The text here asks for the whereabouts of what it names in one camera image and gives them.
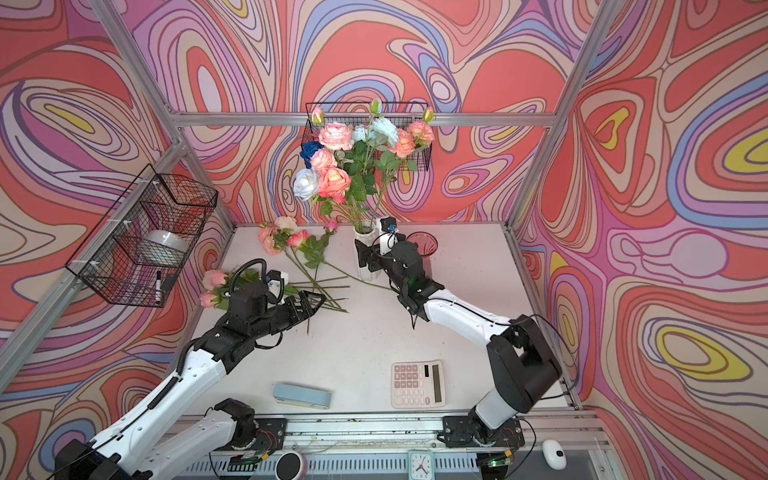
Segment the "pink peach flower stem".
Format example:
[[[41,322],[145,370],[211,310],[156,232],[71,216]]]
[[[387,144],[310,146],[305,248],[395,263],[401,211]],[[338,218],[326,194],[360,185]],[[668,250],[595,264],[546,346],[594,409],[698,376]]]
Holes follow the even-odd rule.
[[[429,170],[432,144],[436,137],[431,125],[434,118],[434,110],[427,107],[420,118],[398,130],[398,140],[390,151],[398,159],[400,169],[410,172]]]

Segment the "large pink peony stem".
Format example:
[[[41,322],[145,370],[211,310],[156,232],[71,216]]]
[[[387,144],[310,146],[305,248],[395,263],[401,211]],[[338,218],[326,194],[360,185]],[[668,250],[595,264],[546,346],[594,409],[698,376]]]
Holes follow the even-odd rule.
[[[310,113],[311,124],[317,126],[316,142],[321,148],[310,157],[311,168],[323,176],[330,168],[338,166],[337,152],[346,152],[354,147],[353,129],[344,123],[326,122],[321,107],[314,107]]]

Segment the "light blue flower stem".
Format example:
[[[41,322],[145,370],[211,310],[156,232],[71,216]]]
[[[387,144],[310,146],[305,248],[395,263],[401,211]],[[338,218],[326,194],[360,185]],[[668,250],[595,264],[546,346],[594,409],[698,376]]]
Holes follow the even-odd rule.
[[[381,100],[373,100],[369,112],[368,123],[353,129],[355,144],[346,165],[352,179],[347,198],[353,201],[360,216],[379,211],[399,170],[399,161],[390,151],[398,140],[398,128],[383,115]]]

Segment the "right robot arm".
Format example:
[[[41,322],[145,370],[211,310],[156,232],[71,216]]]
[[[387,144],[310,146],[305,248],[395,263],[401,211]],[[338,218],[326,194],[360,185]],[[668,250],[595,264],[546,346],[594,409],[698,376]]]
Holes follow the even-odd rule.
[[[532,317],[511,319],[460,299],[427,275],[417,245],[403,235],[382,234],[372,245],[354,244],[358,266],[385,272],[413,319],[445,327],[488,355],[493,387],[462,418],[461,427],[439,436],[446,446],[492,444],[507,421],[530,412],[560,379],[557,356]]]

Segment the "blue artificial rose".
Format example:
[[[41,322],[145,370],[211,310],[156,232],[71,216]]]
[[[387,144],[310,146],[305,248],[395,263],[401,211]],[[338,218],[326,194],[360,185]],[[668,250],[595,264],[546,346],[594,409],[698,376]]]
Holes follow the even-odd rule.
[[[311,159],[320,150],[324,149],[324,146],[318,141],[309,141],[301,146],[299,156],[304,162],[307,169],[312,167]]]

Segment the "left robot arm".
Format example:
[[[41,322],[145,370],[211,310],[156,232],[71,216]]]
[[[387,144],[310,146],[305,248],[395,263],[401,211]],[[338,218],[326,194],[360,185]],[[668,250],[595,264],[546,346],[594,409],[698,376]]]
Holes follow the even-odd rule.
[[[175,369],[136,407],[92,439],[69,441],[55,456],[54,479],[173,478],[199,457],[226,447],[266,451],[279,442],[259,426],[253,409],[225,399],[202,421],[169,441],[163,435],[204,393],[255,350],[260,339],[284,332],[314,316],[326,302],[321,293],[289,295],[284,281],[232,287],[228,308],[214,326],[191,340]]]

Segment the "coral pink rose stem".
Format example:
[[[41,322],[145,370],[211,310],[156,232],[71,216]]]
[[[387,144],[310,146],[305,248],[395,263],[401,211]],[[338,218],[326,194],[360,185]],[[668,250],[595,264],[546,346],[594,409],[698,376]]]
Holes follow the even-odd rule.
[[[361,225],[360,214],[353,207],[346,205],[351,184],[352,179],[345,170],[330,167],[320,177],[317,198],[321,215],[331,218],[331,214],[336,212],[358,227]]]

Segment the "white artificial rose stem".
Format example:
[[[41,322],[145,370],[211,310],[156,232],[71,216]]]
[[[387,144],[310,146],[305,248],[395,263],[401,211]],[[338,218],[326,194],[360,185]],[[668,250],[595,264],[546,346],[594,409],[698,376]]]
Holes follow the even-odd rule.
[[[293,183],[293,193],[297,198],[310,201],[318,189],[319,177],[313,169],[305,168],[297,173]]]

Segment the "purple glass vase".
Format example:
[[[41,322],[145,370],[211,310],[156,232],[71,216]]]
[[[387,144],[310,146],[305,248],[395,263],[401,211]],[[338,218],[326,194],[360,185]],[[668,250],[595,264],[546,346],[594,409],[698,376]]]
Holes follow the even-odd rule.
[[[436,237],[426,231],[416,231],[408,234],[406,240],[417,246],[425,275],[432,277],[431,257],[437,252],[439,246]]]

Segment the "white ribbed vase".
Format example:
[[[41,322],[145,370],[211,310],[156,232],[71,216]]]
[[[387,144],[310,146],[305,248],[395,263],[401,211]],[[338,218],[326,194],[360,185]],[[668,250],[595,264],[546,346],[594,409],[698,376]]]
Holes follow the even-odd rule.
[[[354,230],[357,275],[362,281],[374,282],[380,271],[372,271],[374,256],[380,252],[379,236],[382,234],[379,219],[363,220],[361,230]]]

